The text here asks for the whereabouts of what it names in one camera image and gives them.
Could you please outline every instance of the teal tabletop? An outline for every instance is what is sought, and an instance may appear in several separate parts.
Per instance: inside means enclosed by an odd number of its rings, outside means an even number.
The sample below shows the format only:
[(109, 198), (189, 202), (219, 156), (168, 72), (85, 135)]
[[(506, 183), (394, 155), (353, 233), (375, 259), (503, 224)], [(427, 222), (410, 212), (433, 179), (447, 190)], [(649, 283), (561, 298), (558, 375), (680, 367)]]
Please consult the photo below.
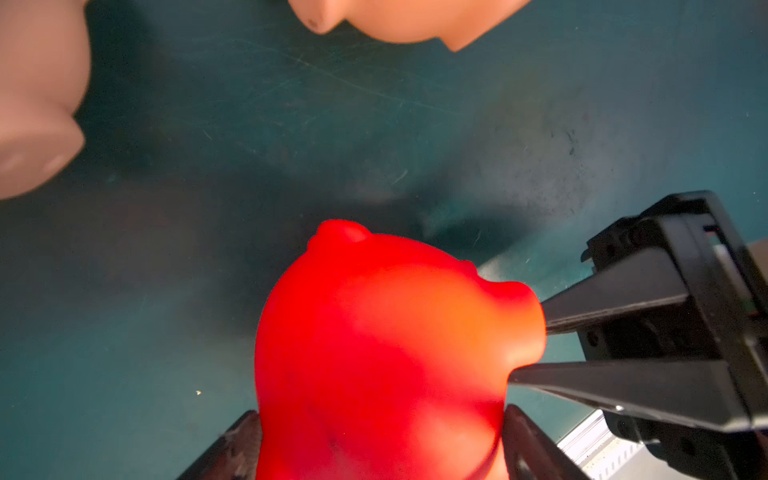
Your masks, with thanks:
[[(256, 406), (264, 300), (327, 218), (542, 299), (668, 193), (714, 190), (768, 235), (761, 0), (533, 0), (458, 53), (318, 36), (284, 0), (87, 14), (86, 147), (0, 201), (3, 478), (179, 475)], [(545, 361), (581, 358), (549, 339)], [(509, 399), (555, 439), (589, 412)]]

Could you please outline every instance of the rubber pig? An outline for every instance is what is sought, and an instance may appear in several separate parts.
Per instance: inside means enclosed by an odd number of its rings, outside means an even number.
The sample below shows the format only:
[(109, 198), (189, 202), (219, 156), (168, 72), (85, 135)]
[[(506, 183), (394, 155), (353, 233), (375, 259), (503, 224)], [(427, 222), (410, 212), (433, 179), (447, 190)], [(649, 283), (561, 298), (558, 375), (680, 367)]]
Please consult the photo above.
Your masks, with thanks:
[(506, 480), (507, 377), (545, 343), (526, 285), (326, 221), (261, 314), (257, 480)]
[(299, 20), (315, 33), (327, 33), (348, 20), (383, 41), (411, 43), (440, 37), (458, 51), (528, 0), (289, 0)]
[(72, 114), (88, 86), (88, 0), (0, 0), (0, 198), (43, 184), (84, 138)]

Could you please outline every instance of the pig ear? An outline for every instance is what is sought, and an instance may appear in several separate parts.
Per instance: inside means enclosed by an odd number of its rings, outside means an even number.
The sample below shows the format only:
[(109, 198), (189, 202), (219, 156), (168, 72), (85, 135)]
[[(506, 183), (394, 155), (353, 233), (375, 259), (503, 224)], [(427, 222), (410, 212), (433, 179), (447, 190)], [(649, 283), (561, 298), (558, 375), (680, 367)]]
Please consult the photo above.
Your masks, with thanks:
[(326, 220), (310, 240), (310, 248), (338, 247), (362, 242), (372, 236), (363, 225), (348, 220)]

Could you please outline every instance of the black metal frame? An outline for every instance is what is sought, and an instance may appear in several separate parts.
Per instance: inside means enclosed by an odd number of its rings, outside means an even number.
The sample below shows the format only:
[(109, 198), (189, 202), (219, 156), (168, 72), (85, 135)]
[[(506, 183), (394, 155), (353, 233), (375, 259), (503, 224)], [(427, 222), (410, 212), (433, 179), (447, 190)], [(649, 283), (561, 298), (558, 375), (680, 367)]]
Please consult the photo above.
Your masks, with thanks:
[(542, 304), (548, 333), (577, 332), (587, 362), (510, 383), (603, 409), (616, 436), (687, 475), (768, 478), (768, 286), (717, 196), (622, 218), (588, 241), (589, 259), (595, 275)]

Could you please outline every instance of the red pig toy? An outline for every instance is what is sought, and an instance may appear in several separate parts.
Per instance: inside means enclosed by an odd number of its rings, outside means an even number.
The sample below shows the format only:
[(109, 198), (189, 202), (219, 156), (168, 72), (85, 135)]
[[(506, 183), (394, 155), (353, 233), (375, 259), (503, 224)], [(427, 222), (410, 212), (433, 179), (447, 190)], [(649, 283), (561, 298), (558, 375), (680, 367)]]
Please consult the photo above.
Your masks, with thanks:
[(526, 285), (326, 221), (261, 315), (257, 480), (507, 479), (507, 377), (545, 343)]

